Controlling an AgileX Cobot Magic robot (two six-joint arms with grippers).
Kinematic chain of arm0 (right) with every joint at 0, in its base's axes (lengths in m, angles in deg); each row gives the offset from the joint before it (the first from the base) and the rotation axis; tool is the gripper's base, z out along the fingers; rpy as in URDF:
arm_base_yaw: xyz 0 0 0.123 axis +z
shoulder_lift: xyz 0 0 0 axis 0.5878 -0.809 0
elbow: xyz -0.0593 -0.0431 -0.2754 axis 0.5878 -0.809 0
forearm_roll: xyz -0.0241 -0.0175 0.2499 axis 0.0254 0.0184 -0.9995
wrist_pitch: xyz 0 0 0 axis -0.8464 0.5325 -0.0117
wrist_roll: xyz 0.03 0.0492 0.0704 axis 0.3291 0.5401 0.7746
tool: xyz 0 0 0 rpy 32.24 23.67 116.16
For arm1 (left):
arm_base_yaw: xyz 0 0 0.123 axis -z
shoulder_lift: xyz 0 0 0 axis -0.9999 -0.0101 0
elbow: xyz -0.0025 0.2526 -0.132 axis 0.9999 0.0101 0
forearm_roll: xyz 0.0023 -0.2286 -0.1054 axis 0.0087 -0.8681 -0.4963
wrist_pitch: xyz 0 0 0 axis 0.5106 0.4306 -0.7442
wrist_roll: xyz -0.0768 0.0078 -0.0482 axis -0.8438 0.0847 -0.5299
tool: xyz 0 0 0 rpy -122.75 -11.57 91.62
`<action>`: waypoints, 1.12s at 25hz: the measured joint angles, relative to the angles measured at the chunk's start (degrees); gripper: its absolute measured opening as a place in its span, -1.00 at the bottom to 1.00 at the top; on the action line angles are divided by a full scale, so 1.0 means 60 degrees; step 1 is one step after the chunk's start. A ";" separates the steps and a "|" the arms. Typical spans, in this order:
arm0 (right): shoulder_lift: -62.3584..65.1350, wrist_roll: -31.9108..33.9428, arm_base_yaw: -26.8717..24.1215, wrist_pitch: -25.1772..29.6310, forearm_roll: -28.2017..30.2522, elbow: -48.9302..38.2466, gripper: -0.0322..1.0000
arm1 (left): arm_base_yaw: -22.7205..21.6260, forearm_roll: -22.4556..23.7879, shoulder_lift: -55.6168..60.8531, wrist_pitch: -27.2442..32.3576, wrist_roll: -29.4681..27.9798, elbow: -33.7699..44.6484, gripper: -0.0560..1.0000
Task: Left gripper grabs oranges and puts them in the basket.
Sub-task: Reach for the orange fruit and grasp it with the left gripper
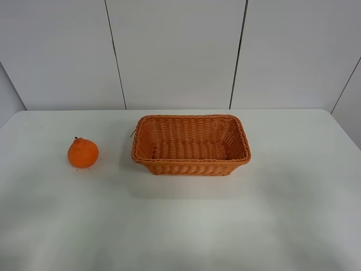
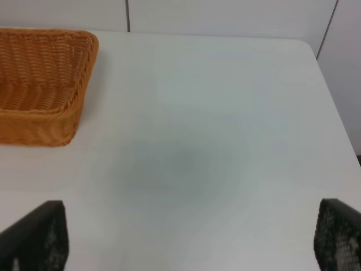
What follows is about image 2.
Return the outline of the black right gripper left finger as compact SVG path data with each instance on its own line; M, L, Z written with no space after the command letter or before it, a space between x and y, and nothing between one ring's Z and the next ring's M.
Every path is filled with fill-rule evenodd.
M64 270L68 255L61 200L44 202L1 232L1 270Z

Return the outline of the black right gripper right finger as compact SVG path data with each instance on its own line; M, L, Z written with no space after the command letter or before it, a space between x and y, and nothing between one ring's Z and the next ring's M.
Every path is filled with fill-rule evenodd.
M322 199L314 254L320 270L360 270L360 212L338 199Z

